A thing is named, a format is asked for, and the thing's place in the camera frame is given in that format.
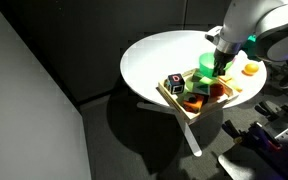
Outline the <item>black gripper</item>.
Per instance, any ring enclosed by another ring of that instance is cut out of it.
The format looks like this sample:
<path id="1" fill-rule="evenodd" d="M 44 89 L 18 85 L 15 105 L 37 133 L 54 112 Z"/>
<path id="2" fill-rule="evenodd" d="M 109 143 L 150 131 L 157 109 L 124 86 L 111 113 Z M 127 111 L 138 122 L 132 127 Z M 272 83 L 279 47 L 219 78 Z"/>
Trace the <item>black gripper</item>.
<path id="1" fill-rule="evenodd" d="M 226 65 L 233 60 L 234 54 L 223 53 L 219 50 L 214 52 L 213 76 L 222 76 L 225 74 Z"/>

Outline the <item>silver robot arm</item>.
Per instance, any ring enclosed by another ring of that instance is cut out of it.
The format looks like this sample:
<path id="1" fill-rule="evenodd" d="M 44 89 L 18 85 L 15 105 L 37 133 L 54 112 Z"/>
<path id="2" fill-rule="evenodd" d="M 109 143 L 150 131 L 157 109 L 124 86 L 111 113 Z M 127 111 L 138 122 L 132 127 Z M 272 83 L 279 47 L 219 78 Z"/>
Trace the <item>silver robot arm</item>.
<path id="1" fill-rule="evenodd" d="M 223 25 L 205 34 L 215 46 L 212 76 L 225 74 L 231 62 L 254 35 L 254 54 L 269 62 L 288 61 L 288 0 L 232 0 Z"/>

